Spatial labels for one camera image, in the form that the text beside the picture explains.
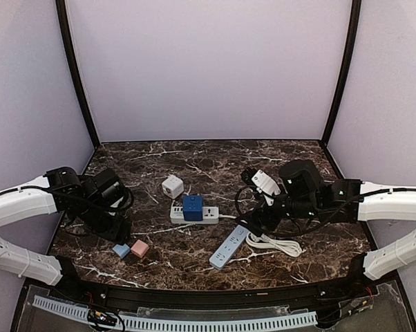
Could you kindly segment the pink plug adapter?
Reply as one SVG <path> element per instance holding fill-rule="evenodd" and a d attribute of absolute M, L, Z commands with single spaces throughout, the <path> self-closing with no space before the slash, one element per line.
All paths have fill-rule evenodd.
<path fill-rule="evenodd" d="M 148 250 L 149 245 L 139 239 L 130 248 L 131 253 L 139 258 L 143 258 Z"/>

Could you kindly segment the blue cube socket adapter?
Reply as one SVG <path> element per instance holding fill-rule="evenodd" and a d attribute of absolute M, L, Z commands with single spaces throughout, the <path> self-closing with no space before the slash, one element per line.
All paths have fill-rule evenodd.
<path fill-rule="evenodd" d="M 183 198 L 182 213 L 185 221 L 203 220 L 203 198 L 200 195 L 185 196 Z"/>

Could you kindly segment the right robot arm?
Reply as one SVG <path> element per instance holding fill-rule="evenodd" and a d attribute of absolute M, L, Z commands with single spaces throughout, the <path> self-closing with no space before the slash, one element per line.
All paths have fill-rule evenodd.
<path fill-rule="evenodd" d="M 253 241 L 280 247 L 335 223 L 374 220 L 416 221 L 416 187 L 381 185 L 342 178 L 326 183 L 311 160 L 292 160 L 278 171 L 278 184 L 263 170 L 246 168 L 240 175 L 258 199 L 238 218 Z M 377 280 L 416 261 L 416 229 L 378 250 L 350 262 L 349 276 Z"/>

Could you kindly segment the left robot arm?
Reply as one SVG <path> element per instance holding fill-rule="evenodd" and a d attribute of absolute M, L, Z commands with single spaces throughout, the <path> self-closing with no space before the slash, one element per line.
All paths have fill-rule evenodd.
<path fill-rule="evenodd" d="M 123 244 L 131 231 L 126 211 L 133 202 L 132 191 L 112 169 L 87 176 L 60 167 L 0 192 L 0 228 L 34 216 L 64 213 L 71 220 L 80 219 L 99 238 Z M 0 270 L 49 286 L 79 279 L 70 259 L 38 254 L 1 237 Z"/>

